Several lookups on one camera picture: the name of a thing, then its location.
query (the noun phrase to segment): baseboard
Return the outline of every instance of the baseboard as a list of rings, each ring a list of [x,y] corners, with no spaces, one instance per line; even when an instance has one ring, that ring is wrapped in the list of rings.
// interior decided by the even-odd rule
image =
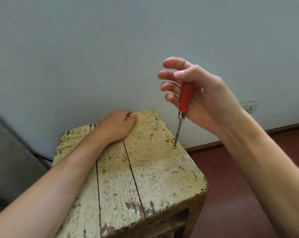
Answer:
[[[269,136],[273,136],[273,135],[279,135],[282,133],[286,133],[298,129],[299,129],[299,123],[296,123],[296,124],[291,124],[279,128],[269,129],[266,132],[268,133]],[[202,151],[207,151],[207,150],[221,148],[221,147],[224,147],[223,143],[221,141],[216,141],[208,144],[202,144],[202,145],[186,148],[185,150],[187,151],[188,154],[192,155]]]

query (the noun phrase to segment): hand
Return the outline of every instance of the hand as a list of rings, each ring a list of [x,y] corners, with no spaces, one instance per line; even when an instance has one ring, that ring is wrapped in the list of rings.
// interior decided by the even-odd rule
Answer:
[[[223,129],[236,122],[244,112],[220,77],[208,73],[202,67],[193,65],[183,58],[170,57],[164,60],[163,66],[179,70],[162,70],[158,73],[159,79],[177,83],[161,84],[162,91],[174,93],[166,94],[165,99],[178,108],[182,82],[194,82],[194,93],[186,116],[214,135],[219,137]]]
[[[108,144],[122,140],[128,135],[138,119],[138,115],[134,114],[128,120],[125,120],[126,116],[131,113],[132,111],[123,109],[102,116],[91,135],[102,135]]]

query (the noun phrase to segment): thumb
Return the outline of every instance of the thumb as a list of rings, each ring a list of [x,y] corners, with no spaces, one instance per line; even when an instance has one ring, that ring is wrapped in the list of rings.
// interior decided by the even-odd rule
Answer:
[[[176,80],[183,82],[195,82],[203,88],[208,88],[222,81],[220,77],[207,72],[199,65],[174,72],[174,77]]]
[[[130,127],[130,129],[133,127],[133,125],[136,123],[138,119],[138,115],[137,114],[133,114],[131,115],[131,117],[126,121],[128,123],[128,126]]]

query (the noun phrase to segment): red screwdriver handle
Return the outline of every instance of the red screwdriver handle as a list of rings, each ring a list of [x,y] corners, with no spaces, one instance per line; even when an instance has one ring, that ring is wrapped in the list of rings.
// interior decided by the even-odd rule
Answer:
[[[179,97],[179,111],[187,112],[188,106],[193,93],[193,83],[192,82],[183,82],[180,88],[180,97]]]

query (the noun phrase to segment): forearm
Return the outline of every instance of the forearm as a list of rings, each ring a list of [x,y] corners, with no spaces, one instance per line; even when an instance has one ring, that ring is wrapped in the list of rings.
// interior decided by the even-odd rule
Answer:
[[[107,143],[89,137],[0,213],[0,237],[53,237]]]
[[[264,210],[299,236],[299,169],[246,112],[220,136]]]

